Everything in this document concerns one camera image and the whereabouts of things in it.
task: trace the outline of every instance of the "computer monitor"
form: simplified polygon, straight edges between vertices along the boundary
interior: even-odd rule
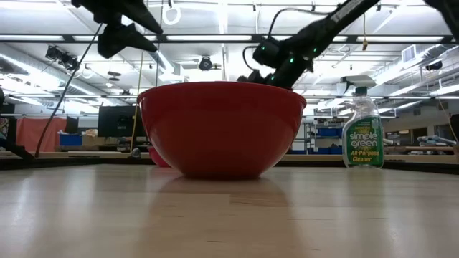
[[[146,136],[140,109],[138,108],[137,111],[136,137]],[[135,113],[136,107],[134,106],[100,107],[98,136],[131,137]]]

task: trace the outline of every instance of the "red bowl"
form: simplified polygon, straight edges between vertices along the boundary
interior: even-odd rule
[[[164,161],[154,147],[148,148],[148,152],[150,153],[151,160],[160,168],[170,168],[170,165]]]
[[[137,99],[146,134],[185,176],[257,178],[287,152],[306,100],[279,87],[246,82],[187,82]]]

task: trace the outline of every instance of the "blue bin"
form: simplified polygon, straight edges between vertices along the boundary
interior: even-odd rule
[[[81,146],[83,137],[81,135],[60,135],[61,146]]]
[[[316,152],[314,151],[314,148],[308,148],[308,154],[309,155],[314,155]]]
[[[340,138],[343,138],[343,128],[336,129],[336,135]]]
[[[330,148],[319,148],[317,154],[320,154],[320,155],[330,154]]]
[[[342,147],[330,147],[330,154],[343,155],[343,148]]]

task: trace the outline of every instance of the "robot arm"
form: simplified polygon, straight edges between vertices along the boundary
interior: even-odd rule
[[[333,42],[333,38],[357,20],[379,0],[348,0],[327,17],[301,29],[296,35],[278,41],[272,37],[260,43],[253,59],[261,65],[275,68],[275,72],[262,77],[254,70],[249,77],[238,81],[292,89],[305,70],[313,72],[313,59]],[[459,0],[425,0],[443,15],[455,38],[459,38]]]

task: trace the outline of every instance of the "wooden table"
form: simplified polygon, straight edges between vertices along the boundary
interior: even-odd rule
[[[273,168],[258,181],[189,181],[98,165],[0,174],[8,258],[456,258],[459,177]]]

